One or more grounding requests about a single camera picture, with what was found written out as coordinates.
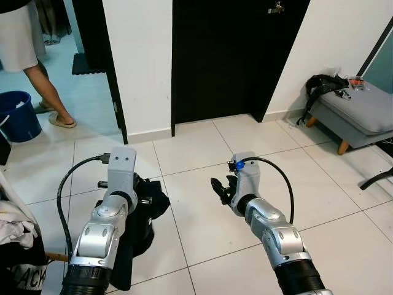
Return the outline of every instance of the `cable connector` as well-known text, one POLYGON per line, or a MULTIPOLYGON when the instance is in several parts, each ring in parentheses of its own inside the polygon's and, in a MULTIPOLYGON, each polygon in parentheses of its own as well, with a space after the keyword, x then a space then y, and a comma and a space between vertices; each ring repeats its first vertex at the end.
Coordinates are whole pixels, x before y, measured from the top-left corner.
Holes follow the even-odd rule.
POLYGON ((228 167, 229 167, 229 171, 230 172, 239 171, 239 170, 244 168, 244 162, 243 161, 239 161, 237 163, 236 163, 236 161, 229 161, 227 163, 228 163, 228 167))
POLYGON ((103 164, 109 164, 110 157, 111 157, 110 152, 105 152, 104 154, 99 155, 99 159, 103 164))

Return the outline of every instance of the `blue bucket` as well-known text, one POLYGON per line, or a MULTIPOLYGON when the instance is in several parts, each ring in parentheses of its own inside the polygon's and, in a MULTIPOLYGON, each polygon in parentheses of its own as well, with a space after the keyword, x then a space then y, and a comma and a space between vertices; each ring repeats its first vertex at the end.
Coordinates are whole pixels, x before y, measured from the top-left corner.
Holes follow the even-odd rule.
POLYGON ((0 129, 9 141, 22 143, 41 132, 31 96, 24 91, 0 93, 0 129))

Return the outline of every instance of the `black cable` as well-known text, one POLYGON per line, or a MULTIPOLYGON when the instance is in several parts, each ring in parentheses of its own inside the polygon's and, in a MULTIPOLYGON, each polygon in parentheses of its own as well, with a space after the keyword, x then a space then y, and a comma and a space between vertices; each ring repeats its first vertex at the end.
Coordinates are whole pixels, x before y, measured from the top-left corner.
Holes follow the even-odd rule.
POLYGON ((68 225, 67 225, 66 219, 65 219, 65 217, 64 217, 63 209, 61 208, 61 191, 63 190, 64 183, 67 181, 68 177, 69 177, 76 169, 78 169, 78 168, 79 168, 80 166, 82 166, 83 164, 86 164, 87 162, 91 162, 91 161, 95 161, 95 160, 101 160, 101 155, 96 155, 95 157, 88 158, 88 159, 86 159, 86 160, 83 160, 83 161, 79 162, 79 163, 76 164, 75 166, 73 166, 73 167, 67 172, 67 174, 65 174, 65 176, 64 176, 63 179, 61 180, 61 183, 60 183, 59 188, 58 188, 58 190, 57 190, 57 211, 58 211, 58 213, 59 213, 61 225, 63 226, 64 234, 65 234, 65 236, 66 236, 66 244, 67 244, 67 251, 68 251, 68 261, 71 260, 72 252, 74 251, 74 249, 73 249, 73 247, 72 247, 71 235, 69 234, 68 225))
POLYGON ((261 161, 265 162, 271 166, 273 166, 280 174, 282 177, 285 179, 285 182, 287 183, 288 190, 289 190, 289 198, 290 198, 290 218, 289 218, 289 223, 293 224, 294 223, 294 214, 295 214, 295 202, 294 202, 294 193, 292 192, 292 186, 290 185, 288 177, 285 175, 285 173, 273 162, 270 162, 267 159, 263 158, 258 158, 258 157, 250 157, 250 158, 245 158, 242 160, 242 162, 247 162, 247 161, 261 161))

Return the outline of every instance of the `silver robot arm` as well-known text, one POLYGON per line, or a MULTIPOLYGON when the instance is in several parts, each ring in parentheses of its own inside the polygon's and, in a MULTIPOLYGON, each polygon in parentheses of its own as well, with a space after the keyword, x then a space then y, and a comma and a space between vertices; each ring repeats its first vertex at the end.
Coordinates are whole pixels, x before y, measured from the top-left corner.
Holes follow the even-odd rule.
POLYGON ((62 294, 104 294, 114 268, 126 218, 138 203, 134 191, 136 151, 116 147, 108 166, 107 192, 80 233, 63 280, 62 294))
POLYGON ((213 189, 238 216, 244 216, 251 231, 260 239, 284 295, 332 295, 325 289, 307 252, 299 231, 284 214, 259 195, 260 170, 253 152, 235 154, 229 162, 230 187, 223 188, 212 178, 213 189))

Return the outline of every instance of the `flip-flop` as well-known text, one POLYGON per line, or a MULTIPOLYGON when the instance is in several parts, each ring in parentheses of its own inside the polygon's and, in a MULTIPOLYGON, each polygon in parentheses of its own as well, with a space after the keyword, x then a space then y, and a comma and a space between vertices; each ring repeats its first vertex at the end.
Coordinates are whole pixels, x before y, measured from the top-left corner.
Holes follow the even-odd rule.
POLYGON ((76 121, 74 120, 74 123, 72 124, 63 124, 57 121, 57 116, 58 113, 54 112, 53 114, 49 115, 49 123, 55 125, 55 126, 59 126, 59 127, 63 127, 63 128, 74 128, 77 124, 76 121))
POLYGON ((47 108, 47 107, 44 106, 41 102, 40 102, 40 103, 34 104, 33 108, 34 108, 34 112, 35 112, 36 114, 43 114, 43 113, 45 113, 45 112, 52 112, 52 111, 55 110, 55 109, 53 109, 53 108, 51 108, 51 107, 47 108))
POLYGON ((42 36, 44 37, 45 45, 52 45, 52 37, 50 35, 44 33, 42 36))
POLYGON ((59 44, 60 43, 60 37, 56 34, 52 35, 52 42, 51 44, 59 44))

